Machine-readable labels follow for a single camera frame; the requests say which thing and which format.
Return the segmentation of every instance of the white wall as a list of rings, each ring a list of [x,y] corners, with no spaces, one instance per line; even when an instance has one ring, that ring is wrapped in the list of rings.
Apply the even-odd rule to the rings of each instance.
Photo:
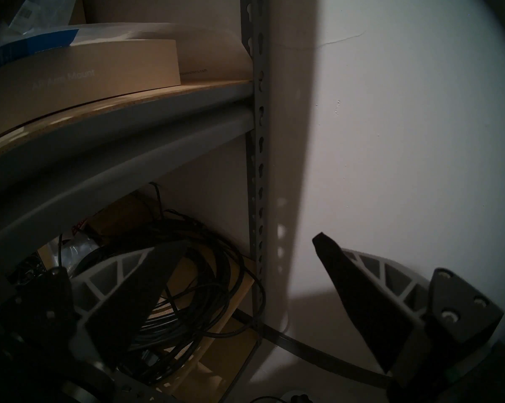
[[[236,0],[192,1],[100,0],[100,21],[239,33]],[[316,257],[320,231],[426,277],[448,267],[505,309],[505,34],[485,5],[271,0],[271,66],[267,322],[377,369]],[[244,167],[238,139],[161,182],[246,246]]]

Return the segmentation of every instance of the particle board shelf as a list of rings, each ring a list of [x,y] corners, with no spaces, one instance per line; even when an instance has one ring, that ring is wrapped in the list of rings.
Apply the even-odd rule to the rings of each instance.
[[[153,127],[171,126],[177,119],[252,94],[248,80],[184,81],[83,104],[0,130],[0,192],[65,158]]]
[[[242,326],[230,318],[221,332],[232,332]],[[218,402],[249,358],[256,341],[257,334],[252,329],[232,338],[214,340],[173,391],[173,396],[185,403]]]
[[[210,264],[210,266],[216,271],[215,267],[215,257],[213,256],[213,253],[211,250],[207,248],[199,248],[199,250],[202,252],[204,258],[206,261]],[[254,268],[254,262],[249,260],[248,258],[245,258],[245,265],[249,270],[251,270],[253,273],[255,272]],[[239,267],[236,263],[231,262],[231,273],[230,273],[230,289],[233,287],[233,285],[236,282],[237,275],[239,272]],[[173,275],[169,279],[168,286],[170,289],[170,292],[174,295],[177,294],[188,286],[189,283],[196,277],[197,275],[197,270],[196,266],[194,265],[193,262],[191,262],[187,258],[183,258],[176,270],[174,271]],[[213,333],[219,333],[219,332],[225,332],[224,329],[228,329],[228,327],[233,326],[233,325],[227,325],[229,322],[232,313],[237,309],[241,301],[245,298],[245,295],[247,292],[250,290],[251,286],[253,285],[253,280],[252,278],[245,274],[243,277],[243,281],[241,283],[240,288],[237,290],[235,295],[231,298],[230,300],[230,305],[228,306],[227,311],[221,318],[221,320],[212,328],[210,329],[210,332]],[[181,298],[176,305],[178,308],[182,308],[185,306],[188,306],[192,299],[192,293],[188,296],[185,296]],[[199,361],[203,356],[205,355],[206,352],[209,351],[210,347],[214,342],[217,341],[226,341],[227,339],[220,339],[220,340],[215,340],[214,338],[208,338],[204,337],[202,341],[200,342],[197,350],[193,353],[193,355],[189,358],[189,360],[178,370],[176,373],[171,375],[170,377],[167,377],[158,384],[155,385],[155,387],[159,387],[163,392],[167,394],[174,394],[174,392],[178,389],[180,384],[188,377],[189,373],[195,370],[197,367]],[[256,334],[254,333],[254,342],[256,342]]]

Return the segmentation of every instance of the floor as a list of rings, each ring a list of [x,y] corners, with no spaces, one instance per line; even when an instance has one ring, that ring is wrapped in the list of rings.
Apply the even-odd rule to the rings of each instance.
[[[387,402],[385,390],[324,371],[265,340],[226,402],[248,403],[263,395],[282,396],[289,390],[306,392],[314,403]]]

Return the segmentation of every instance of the metal shelf beam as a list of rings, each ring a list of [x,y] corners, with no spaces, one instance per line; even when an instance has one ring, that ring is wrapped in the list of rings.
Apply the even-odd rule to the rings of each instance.
[[[133,104],[58,127],[0,156],[0,193],[68,157],[143,130],[166,126],[186,115],[240,101],[252,93],[252,83],[229,84]]]
[[[252,130],[251,110],[219,108],[64,160],[0,196],[0,264],[24,257],[148,181]]]

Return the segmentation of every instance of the wooden board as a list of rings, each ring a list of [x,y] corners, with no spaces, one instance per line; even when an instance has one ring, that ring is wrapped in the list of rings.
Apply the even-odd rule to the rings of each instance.
[[[133,192],[114,201],[101,211],[87,218],[86,224],[102,237],[107,244],[116,235],[124,234],[143,224],[159,219],[157,201]]]
[[[103,99],[101,101],[76,106],[68,110],[50,114],[47,117],[40,118],[21,127],[10,130],[0,137],[0,155],[15,146],[23,144],[27,140],[46,134],[56,128],[75,123],[82,119],[100,115],[108,111],[121,109],[130,105],[140,104],[157,99],[168,98],[185,93],[204,91],[224,86],[248,83],[247,80],[234,81],[184,81],[182,85],[170,86],[168,88],[153,89],[151,91],[142,91],[129,93],[127,95]]]
[[[202,252],[207,262],[215,270],[215,257],[213,256],[211,250],[208,248],[204,249],[200,248],[199,250]],[[255,271],[254,262],[249,260],[248,258],[245,258],[245,265],[252,272]],[[232,288],[233,285],[236,283],[238,272],[239,272],[238,265],[236,263],[232,263],[230,274],[230,285],[229,285],[230,288]],[[191,283],[191,280],[193,280],[196,277],[196,275],[197,275],[196,266],[189,259],[183,258],[178,264],[178,267],[176,267],[176,270],[174,271],[173,275],[169,279],[168,286],[171,294],[175,295],[183,291],[187,287],[187,285]],[[230,305],[227,311],[225,312],[223,317],[219,320],[219,322],[212,329],[210,329],[210,332],[219,333],[224,329],[226,323],[232,316],[232,313],[237,309],[237,307],[239,306],[239,304],[241,303],[247,292],[250,290],[253,283],[254,281],[252,280],[252,278],[249,275],[245,274],[245,277],[243,278],[240,288],[237,290],[235,295],[230,300]],[[176,305],[178,308],[187,306],[191,302],[191,299],[192,299],[192,293],[191,295],[181,298],[179,302],[176,303]],[[187,377],[187,375],[197,366],[198,362],[200,361],[202,356],[206,353],[206,351],[209,349],[209,347],[213,342],[214,338],[204,337],[200,342],[197,350],[193,353],[193,355],[189,358],[189,360],[173,375],[161,380],[161,382],[156,384],[155,387],[159,387],[164,393],[173,394],[174,391],[180,386],[181,382],[183,382],[184,379]]]
[[[45,244],[44,246],[41,246],[38,249],[38,255],[40,256],[40,260],[43,263],[43,266],[49,270],[51,267],[54,266],[54,261],[51,258],[51,250],[49,249],[49,246]]]
[[[241,328],[242,323],[231,318],[222,332]],[[174,390],[174,397],[184,403],[215,403],[227,391],[256,344],[257,334],[247,329],[240,335],[217,339],[200,361]]]

